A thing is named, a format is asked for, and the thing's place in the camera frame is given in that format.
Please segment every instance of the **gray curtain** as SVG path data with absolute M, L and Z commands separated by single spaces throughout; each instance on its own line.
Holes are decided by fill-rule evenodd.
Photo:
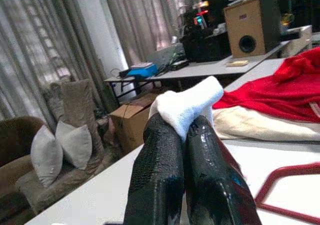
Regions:
M 64 0 L 0 0 L 0 120 L 30 115 L 54 128 L 44 96 L 69 79 L 90 79 L 97 106 L 111 110 L 106 76 L 74 27 Z
M 193 0 L 107 0 L 129 66 L 179 37 L 181 15 Z

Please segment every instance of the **speaker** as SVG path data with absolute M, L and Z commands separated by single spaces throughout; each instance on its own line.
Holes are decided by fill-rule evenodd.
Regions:
M 234 58 L 263 55 L 280 44 L 277 0 L 247 0 L 224 8 Z

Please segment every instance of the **white pillow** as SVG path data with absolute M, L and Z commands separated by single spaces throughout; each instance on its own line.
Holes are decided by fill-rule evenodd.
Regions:
M 31 162 L 44 187 L 48 187 L 59 175 L 63 163 L 62 147 L 55 136 L 43 125 L 31 144 Z
M 55 138 L 63 149 L 64 158 L 77 169 L 85 170 L 92 154 L 92 139 L 88 126 L 76 128 L 59 121 Z

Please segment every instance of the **red fabric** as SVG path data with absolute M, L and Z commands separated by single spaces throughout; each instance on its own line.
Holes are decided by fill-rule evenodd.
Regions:
M 287 58 L 271 76 L 225 91 L 213 108 L 242 106 L 278 118 L 320 123 L 311 102 L 320 102 L 320 47 Z

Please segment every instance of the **red frame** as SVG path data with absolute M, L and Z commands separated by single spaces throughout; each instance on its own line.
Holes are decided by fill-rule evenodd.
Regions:
M 267 177 L 257 196 L 255 197 L 256 206 L 260 209 L 268 210 L 273 213 L 281 214 L 288 216 L 294 219 L 305 221 L 308 223 L 320 225 L 320 217 L 310 216 L 296 211 L 291 211 L 277 206 L 272 206 L 265 204 L 264 201 L 268 197 L 272 188 L 275 185 L 275 182 L 278 179 L 297 176 L 297 175 L 313 175 L 320 174 L 320 162 L 304 164 L 304 165 L 295 165 L 295 166 L 284 166 L 274 170 Z

